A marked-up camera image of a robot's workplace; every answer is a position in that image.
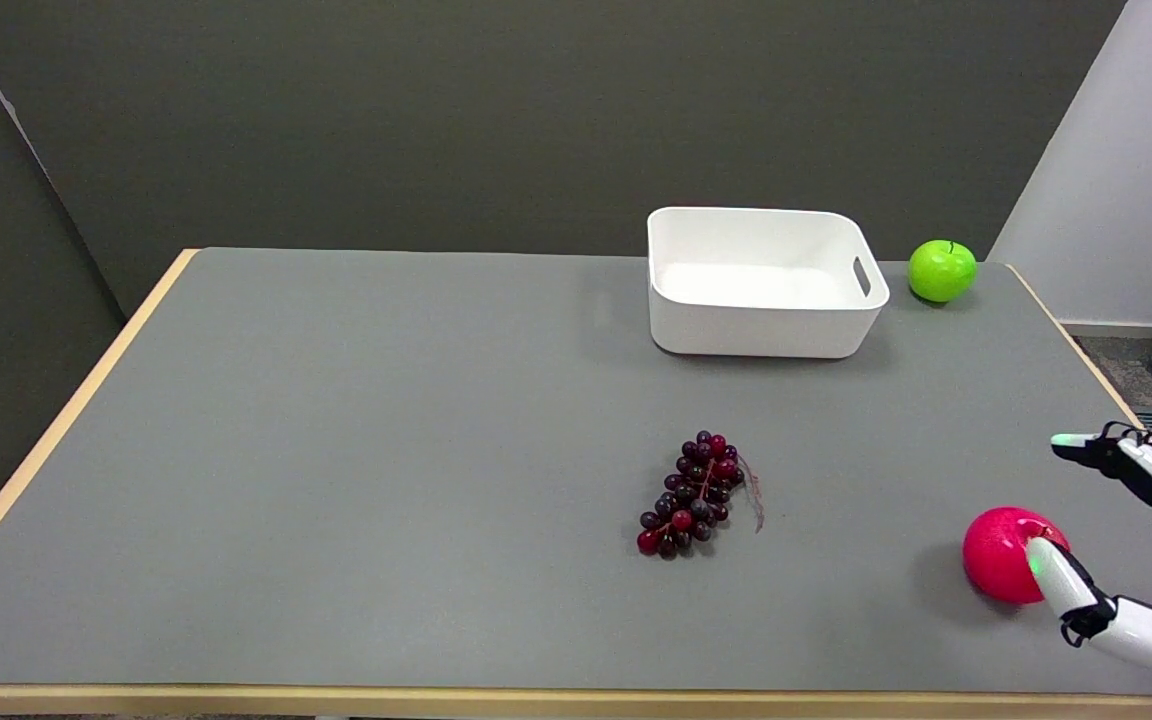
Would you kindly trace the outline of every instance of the table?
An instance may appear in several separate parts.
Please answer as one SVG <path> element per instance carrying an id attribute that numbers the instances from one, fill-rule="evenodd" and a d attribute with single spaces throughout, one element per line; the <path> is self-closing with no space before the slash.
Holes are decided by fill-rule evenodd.
<path id="1" fill-rule="evenodd" d="M 644 259 L 187 251 L 0 495 L 0 712 L 1152 717 L 958 559 L 1029 506 L 1152 602 L 1152 511 L 1047 448 L 1130 410 L 1006 266 L 882 272 L 850 359 L 722 359 Z M 699 429 L 767 526 L 644 559 Z"/>

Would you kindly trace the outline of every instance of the dark purple grape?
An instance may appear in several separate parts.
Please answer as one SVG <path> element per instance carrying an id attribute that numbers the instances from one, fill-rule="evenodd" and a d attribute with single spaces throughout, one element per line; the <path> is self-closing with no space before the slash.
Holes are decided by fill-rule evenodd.
<path id="1" fill-rule="evenodd" d="M 673 560 L 673 558 L 679 554 L 679 544 L 673 541 L 673 538 L 666 533 L 664 538 L 660 538 L 657 552 L 660 553 L 660 558 L 664 560 Z"/>
<path id="2" fill-rule="evenodd" d="M 675 544 L 680 551 L 691 547 L 691 536 L 682 532 L 682 530 L 669 530 L 669 539 L 673 540 L 673 544 Z"/>
<path id="3" fill-rule="evenodd" d="M 677 508 L 679 499 L 672 492 L 664 493 L 654 506 L 657 515 L 662 516 L 662 518 L 668 518 Z"/>

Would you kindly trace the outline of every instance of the pink ball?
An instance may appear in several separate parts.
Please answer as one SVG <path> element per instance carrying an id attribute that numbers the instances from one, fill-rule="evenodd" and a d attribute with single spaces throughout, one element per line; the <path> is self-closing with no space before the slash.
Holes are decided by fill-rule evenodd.
<path id="1" fill-rule="evenodd" d="M 1043 591 L 1025 559 L 1025 543 L 1046 537 L 1069 550 L 1069 541 L 1051 520 L 1024 507 L 983 511 L 963 538 L 963 568 L 980 592 L 1011 605 L 1041 602 Z"/>

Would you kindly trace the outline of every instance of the grape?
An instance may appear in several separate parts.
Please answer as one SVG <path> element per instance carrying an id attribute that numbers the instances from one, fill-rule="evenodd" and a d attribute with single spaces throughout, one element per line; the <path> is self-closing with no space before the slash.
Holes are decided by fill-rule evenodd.
<path id="1" fill-rule="evenodd" d="M 682 532 L 682 530 L 669 530 L 669 539 L 673 544 L 679 546 L 679 550 L 687 550 L 691 547 L 691 536 Z"/>
<path id="2" fill-rule="evenodd" d="M 667 535 L 664 538 L 660 538 L 657 552 L 660 553 L 660 558 L 662 558 L 662 560 L 673 560 L 679 554 L 679 544 L 673 541 L 673 538 Z"/>
<path id="3" fill-rule="evenodd" d="M 664 538 L 664 533 L 658 533 L 655 530 L 643 530 L 639 533 L 639 552 L 643 555 L 654 555 L 657 548 L 660 547 L 660 538 Z"/>
<path id="4" fill-rule="evenodd" d="M 744 468 L 745 461 L 726 437 L 700 430 L 694 441 L 682 444 L 682 456 L 675 461 L 677 471 L 664 478 L 666 492 L 653 510 L 639 516 L 644 528 L 637 537 L 639 552 L 672 560 L 691 555 L 692 543 L 713 539 L 717 525 L 732 517 L 727 503 L 749 475 Z M 761 525 L 761 506 L 758 518 Z"/>
<path id="5" fill-rule="evenodd" d="M 669 520 L 669 524 L 680 530 L 687 530 L 691 526 L 691 513 L 687 510 L 675 511 L 673 518 Z"/>
<path id="6" fill-rule="evenodd" d="M 664 495 L 660 497 L 660 500 L 655 503 L 657 515 L 660 516 L 660 518 L 668 518 L 668 516 L 673 515 L 673 511 L 675 511 L 675 505 L 677 505 L 677 499 L 673 495 L 673 493 L 664 493 Z"/>

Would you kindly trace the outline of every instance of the robotic hand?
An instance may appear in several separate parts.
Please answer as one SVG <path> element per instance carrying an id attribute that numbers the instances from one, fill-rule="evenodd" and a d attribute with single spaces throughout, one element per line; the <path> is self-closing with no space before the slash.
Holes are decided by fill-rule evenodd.
<path id="1" fill-rule="evenodd" d="M 1119 425 L 1123 432 L 1111 431 Z M 1152 435 L 1123 423 L 1108 423 L 1100 434 L 1052 438 L 1058 456 L 1100 470 L 1152 507 Z M 1111 655 L 1152 667 L 1152 606 L 1124 596 L 1109 597 L 1068 551 L 1046 538 L 1025 546 L 1043 598 L 1061 621 L 1070 646 L 1083 643 Z"/>

